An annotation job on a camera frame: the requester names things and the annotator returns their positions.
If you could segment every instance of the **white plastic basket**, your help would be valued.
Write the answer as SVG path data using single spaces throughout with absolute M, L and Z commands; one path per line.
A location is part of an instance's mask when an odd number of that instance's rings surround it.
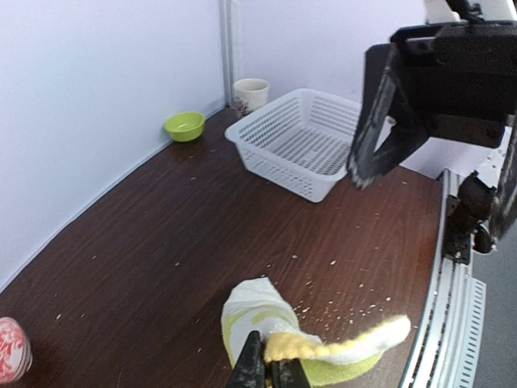
M 312 202 L 345 174 L 360 104 L 310 89 L 292 91 L 226 130 L 248 171 Z

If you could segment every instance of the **dark brown tabletop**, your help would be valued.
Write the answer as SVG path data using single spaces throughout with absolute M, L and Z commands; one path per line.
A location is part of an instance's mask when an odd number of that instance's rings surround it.
M 439 182 L 397 168 L 362 192 L 345 179 L 311 204 L 244 170 L 224 139 L 234 121 L 219 113 L 201 140 L 152 158 L 0 295 L 0 316 L 17 319 L 34 346 L 13 387 L 224 386 L 222 306 L 260 276 L 299 311 L 310 307 L 302 328 L 329 341 L 393 314 L 418 326 Z M 397 387 L 414 334 L 343 386 Z

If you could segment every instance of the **yellow and white cloth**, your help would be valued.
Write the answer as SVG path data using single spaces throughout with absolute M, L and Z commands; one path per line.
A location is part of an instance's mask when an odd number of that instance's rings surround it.
M 410 333 L 406 316 L 393 317 L 356 339 L 324 344 L 300 330 L 292 307 L 267 278 L 245 280 L 223 307 L 223 340 L 232 366 L 247 336 L 259 331 L 266 343 L 266 362 L 299 358 L 313 386 L 349 381 L 373 368 L 382 354 Z

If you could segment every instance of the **gray floor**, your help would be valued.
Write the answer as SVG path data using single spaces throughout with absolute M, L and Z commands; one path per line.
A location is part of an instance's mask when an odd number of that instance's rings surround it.
M 477 256 L 474 276 L 487 284 L 485 326 L 474 388 L 517 386 L 517 227 L 490 256 Z

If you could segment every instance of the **robotic arm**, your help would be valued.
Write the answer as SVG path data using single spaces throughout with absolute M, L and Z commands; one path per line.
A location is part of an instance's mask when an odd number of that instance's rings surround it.
M 426 25 L 404 27 L 366 52 L 363 108 L 347 162 L 355 186 L 388 174 L 429 137 L 501 145 L 517 111 L 517 13 L 511 0 L 477 1 L 425 0 Z M 387 116 L 395 124 L 377 148 Z M 513 121 L 500 178 L 480 167 L 450 199 L 443 253 L 456 261 L 469 260 L 472 233 L 487 253 L 517 218 Z

